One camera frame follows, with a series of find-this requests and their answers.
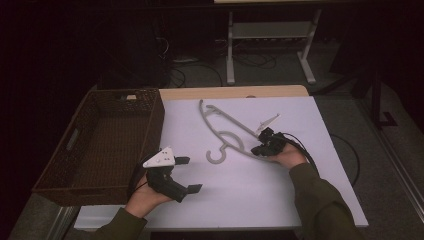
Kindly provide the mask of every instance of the brown basket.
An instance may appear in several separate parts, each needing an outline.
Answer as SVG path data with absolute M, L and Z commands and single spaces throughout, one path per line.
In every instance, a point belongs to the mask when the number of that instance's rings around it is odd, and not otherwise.
M 89 92 L 33 188 L 60 206 L 125 204 L 137 161 L 159 150 L 158 89 Z

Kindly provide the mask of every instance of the white table surface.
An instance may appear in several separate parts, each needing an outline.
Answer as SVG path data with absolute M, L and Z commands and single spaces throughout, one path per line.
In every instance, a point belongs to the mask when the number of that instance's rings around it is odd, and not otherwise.
M 342 194 L 355 224 L 368 222 L 340 163 L 313 97 L 205 99 L 245 126 L 256 130 L 261 121 L 277 113 L 270 127 L 299 138 L 314 158 L 319 173 Z M 221 141 L 209 130 L 199 111 L 199 100 L 164 101 L 165 121 L 161 147 L 170 146 L 175 156 L 188 156 L 188 165 L 176 166 L 174 181 L 188 186 L 203 184 L 198 194 L 182 203 L 162 204 L 146 219 L 155 230 L 290 229 L 300 226 L 294 206 L 294 188 L 288 171 L 270 162 L 253 159 L 227 148 L 226 160 L 213 165 L 206 152 L 219 158 Z M 208 117 L 216 130 L 227 130 L 244 141 L 247 151 L 258 140 L 219 115 Z M 121 206 L 84 206 L 75 223 L 77 229 L 97 229 L 113 218 Z

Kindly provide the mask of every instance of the person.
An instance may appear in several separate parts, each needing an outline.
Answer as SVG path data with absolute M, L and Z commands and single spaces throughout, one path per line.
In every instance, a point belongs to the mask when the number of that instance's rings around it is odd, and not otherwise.
M 364 239 L 339 191 L 319 177 L 296 147 L 286 144 L 282 152 L 268 158 L 290 170 L 295 206 L 306 240 Z M 144 176 L 139 185 L 146 181 Z M 145 184 L 131 196 L 125 208 L 119 209 L 109 224 L 93 234 L 93 239 L 137 239 L 147 223 L 144 217 L 168 201 L 172 199 Z

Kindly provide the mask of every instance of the person's right hand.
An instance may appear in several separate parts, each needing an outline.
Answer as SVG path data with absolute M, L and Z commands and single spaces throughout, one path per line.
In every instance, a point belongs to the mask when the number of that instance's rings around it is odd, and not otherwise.
M 299 164 L 307 163 L 306 157 L 293 145 L 287 143 L 283 151 L 275 156 L 269 156 L 269 160 L 279 162 L 289 170 Z

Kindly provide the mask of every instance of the olive green jacket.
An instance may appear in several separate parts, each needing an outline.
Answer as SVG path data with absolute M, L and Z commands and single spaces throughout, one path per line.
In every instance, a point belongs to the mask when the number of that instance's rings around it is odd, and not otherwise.
M 340 193 L 330 183 L 319 178 L 309 164 L 293 167 L 290 177 L 306 239 L 364 239 L 355 227 L 352 214 Z M 137 239 L 146 223 L 145 219 L 137 218 L 121 208 L 109 224 L 94 233 L 93 238 Z

